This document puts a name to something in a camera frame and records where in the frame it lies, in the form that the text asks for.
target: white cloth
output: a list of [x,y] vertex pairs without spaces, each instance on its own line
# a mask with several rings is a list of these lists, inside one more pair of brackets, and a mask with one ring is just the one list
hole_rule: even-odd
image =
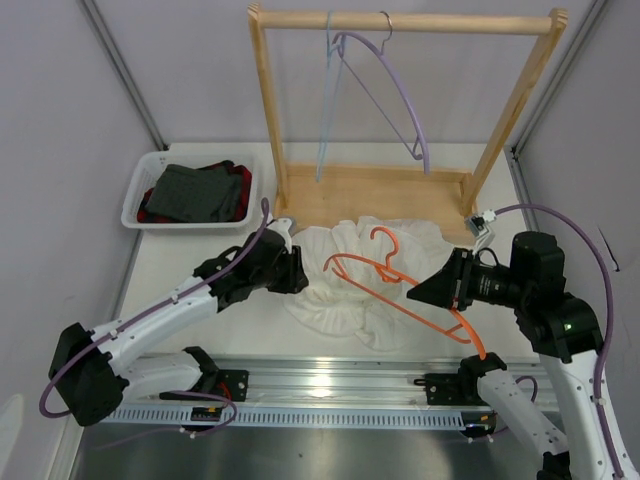
[[[382,221],[360,217],[357,225],[345,220],[331,229],[307,228],[295,235],[293,242],[302,247],[309,287],[298,295],[283,296],[287,311],[320,333],[335,337],[355,335],[379,351],[399,350],[411,341],[416,329],[428,328],[339,278],[332,272],[333,261],[326,272],[322,271],[326,260],[338,252],[353,253],[384,264],[386,255],[393,249],[391,239],[384,232],[377,232],[375,238],[370,239],[371,230],[380,225],[388,227],[398,238],[400,251],[392,257],[392,267],[418,281],[435,274],[451,255],[453,246],[442,239],[438,226],[424,220]],[[373,266],[358,260],[340,259],[340,262],[350,278],[358,283],[433,323],[446,328],[454,324],[445,310],[406,299],[406,292],[412,288],[408,283],[385,283]]]

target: hanger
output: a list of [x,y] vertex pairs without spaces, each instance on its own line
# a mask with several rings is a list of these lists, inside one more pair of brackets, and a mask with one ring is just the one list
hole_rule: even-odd
[[[420,120],[418,119],[418,116],[417,116],[417,114],[415,112],[415,109],[413,108],[411,100],[409,99],[409,94],[407,92],[407,89],[406,89],[404,83],[400,79],[398,73],[393,68],[393,66],[391,65],[389,60],[387,60],[387,58],[384,55],[385,43],[387,43],[387,41],[389,41],[391,39],[391,37],[393,36],[393,23],[391,22],[391,17],[385,11],[381,11],[380,12],[380,13],[384,14],[387,17],[387,22],[389,24],[389,36],[382,41],[382,45],[380,46],[380,49],[378,49],[367,38],[363,37],[362,35],[360,35],[359,33],[356,33],[356,32],[338,32],[335,35],[335,37],[333,38],[333,41],[331,43],[329,43],[329,33],[330,33],[330,26],[331,26],[331,13],[332,12],[329,12],[327,14],[327,32],[326,32],[327,33],[327,78],[328,78],[328,74],[329,74],[329,70],[330,70],[331,56],[332,56],[334,51],[337,52],[338,56],[340,57],[340,67],[338,69],[338,77],[336,79],[336,85],[334,87],[333,98],[331,99],[331,104],[330,105],[328,105],[328,102],[326,101],[327,100],[327,96],[328,96],[328,88],[327,88],[327,86],[328,86],[329,82],[328,81],[325,82],[325,90],[324,90],[325,101],[323,102],[324,105],[323,105],[322,120],[321,120],[321,123],[322,123],[321,141],[320,141],[320,148],[318,150],[318,171],[316,173],[316,179],[317,180],[320,179],[321,169],[322,169],[322,165],[324,163],[324,157],[326,155],[326,148],[327,148],[326,144],[328,142],[330,125],[331,125],[332,118],[333,118],[333,110],[335,108],[335,98],[337,96],[336,94],[337,94],[338,84],[340,83],[340,78],[341,78],[341,75],[342,75],[342,66],[343,65],[347,67],[347,69],[354,76],[354,78],[356,79],[358,84],[365,91],[367,96],[373,101],[374,105],[378,108],[378,110],[380,111],[380,113],[382,114],[384,119],[391,126],[391,128],[393,129],[393,131],[395,132],[397,137],[400,139],[400,141],[403,143],[403,145],[406,147],[406,149],[409,151],[409,153],[411,154],[413,159],[414,160],[422,160],[424,173],[428,174],[429,170],[430,170],[430,166],[429,166],[429,150],[427,148],[427,141],[426,141],[426,139],[424,137],[424,133],[422,131],[422,125],[420,123]],[[384,111],[382,106],[378,103],[378,101],[371,94],[371,92],[366,87],[366,85],[364,84],[362,79],[358,76],[358,74],[354,71],[354,69],[349,64],[349,62],[345,59],[346,41],[347,41],[348,37],[351,37],[351,38],[359,41],[365,47],[367,47],[371,52],[373,52],[373,54],[376,56],[376,58],[378,58],[378,60],[380,60],[380,63],[382,63],[382,65],[386,69],[387,73],[391,77],[391,80],[395,84],[395,86],[396,86],[396,88],[398,90],[398,93],[400,94],[400,97],[402,98],[402,101],[404,102],[405,107],[407,108],[407,110],[409,112],[409,116],[411,117],[411,122],[413,123],[413,127],[414,127],[414,129],[416,131],[416,139],[415,139],[415,141],[413,143],[413,147],[410,147],[409,144],[407,143],[407,141],[402,137],[402,135],[400,134],[400,131],[394,125],[394,123],[391,121],[391,119],[386,114],[386,112]]]
[[[451,312],[453,317],[458,321],[458,324],[455,325],[454,327],[448,329],[448,330],[445,330],[444,328],[440,327],[439,325],[436,325],[435,323],[432,323],[429,320],[427,320],[425,318],[422,318],[421,316],[415,314],[411,310],[408,310],[408,309],[404,308],[402,305],[398,305],[394,301],[389,300],[388,298],[386,298],[385,296],[379,294],[375,290],[372,290],[372,289],[370,289],[368,287],[365,287],[364,285],[356,282],[355,280],[353,280],[349,276],[349,274],[345,270],[344,266],[340,262],[341,258],[349,258],[349,259],[353,259],[353,260],[358,260],[358,261],[367,263],[369,265],[372,265],[375,268],[376,273],[378,273],[378,275],[380,276],[382,281],[385,282],[385,283],[400,283],[402,281],[405,281],[405,282],[409,283],[410,285],[412,285],[414,287],[416,285],[418,285],[418,283],[419,283],[418,281],[414,280],[413,278],[409,277],[408,275],[405,275],[402,272],[399,272],[399,271],[395,270],[391,265],[392,258],[400,250],[398,239],[395,236],[395,234],[391,230],[386,228],[386,227],[378,226],[378,227],[375,227],[374,229],[371,230],[370,238],[372,240],[375,237],[377,232],[384,232],[385,234],[387,234],[389,236],[389,238],[393,242],[393,250],[386,255],[385,264],[384,265],[381,264],[381,263],[376,262],[375,260],[371,260],[371,259],[366,258],[366,257],[361,257],[360,255],[354,255],[352,253],[335,253],[335,254],[331,255],[327,259],[327,261],[325,262],[324,267],[323,267],[322,270],[324,272],[326,272],[327,269],[329,268],[329,264],[333,261],[335,266],[332,267],[331,271],[334,274],[336,274],[339,278],[341,278],[342,280],[345,280],[346,282],[350,283],[351,285],[359,288],[360,290],[363,290],[363,291],[367,292],[369,295],[374,296],[378,300],[381,300],[382,302],[386,303],[387,305],[392,306],[396,310],[401,311],[405,315],[408,315],[411,318],[413,318],[415,320],[418,320],[421,323],[424,323],[428,327],[436,330],[437,332],[439,332],[439,333],[441,333],[443,335],[446,335],[447,337],[451,338],[452,340],[455,340],[458,343],[469,344],[469,343],[473,342],[474,346],[478,350],[478,354],[480,356],[480,359],[484,360],[484,358],[486,357],[487,354],[486,354],[486,350],[484,348],[484,345],[482,343],[482,340],[480,339],[480,337],[478,336],[476,331],[473,329],[471,324],[467,321],[467,319],[465,319],[460,314],[460,312],[458,312],[457,310],[451,309],[451,310],[449,310],[449,312]],[[469,335],[469,338],[462,338],[462,337],[460,337],[460,336],[458,336],[458,335],[456,335],[454,333],[454,332],[456,332],[457,330],[459,330],[461,328],[464,328],[466,330],[467,334]]]

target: metal hanger hook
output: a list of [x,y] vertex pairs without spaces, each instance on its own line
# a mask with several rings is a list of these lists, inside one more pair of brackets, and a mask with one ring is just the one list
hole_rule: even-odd
[[384,54],[384,44],[391,40],[391,37],[393,37],[393,22],[391,21],[391,17],[387,12],[385,12],[384,10],[380,10],[380,13],[387,17],[387,23],[389,24],[389,36],[382,41],[382,45],[380,46],[380,53]]

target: wooden clothes rack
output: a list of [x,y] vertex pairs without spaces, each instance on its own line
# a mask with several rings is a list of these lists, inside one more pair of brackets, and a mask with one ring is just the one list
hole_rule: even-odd
[[[301,228],[332,227],[340,220],[357,220],[361,215],[421,218],[437,223],[452,243],[472,243],[464,218],[472,213],[480,189],[567,26],[567,11],[554,8],[547,17],[389,14],[394,32],[535,35],[538,39],[473,173],[433,168],[424,175],[420,168],[326,165],[320,183],[315,181],[314,164],[285,161],[265,30],[324,30],[328,12],[264,11],[258,4],[251,4],[248,13],[278,180],[274,214],[295,217]],[[389,24],[379,12],[333,12],[331,28],[386,31]]]

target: laundry basket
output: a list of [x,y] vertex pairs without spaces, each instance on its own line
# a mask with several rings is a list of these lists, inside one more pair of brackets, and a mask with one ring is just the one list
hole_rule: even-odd
[[[219,223],[140,223],[137,220],[140,203],[147,190],[155,186],[160,175],[167,165],[176,164],[190,168],[202,168],[223,160],[231,160],[235,165],[243,165],[251,172],[251,189],[249,190],[249,204],[247,215],[237,222]],[[251,222],[255,210],[258,172],[256,162],[251,155],[207,155],[207,154],[183,154],[172,152],[151,152],[144,155],[133,172],[129,190],[122,207],[122,224],[127,228],[142,230],[193,230],[193,229],[223,229],[241,228]]]

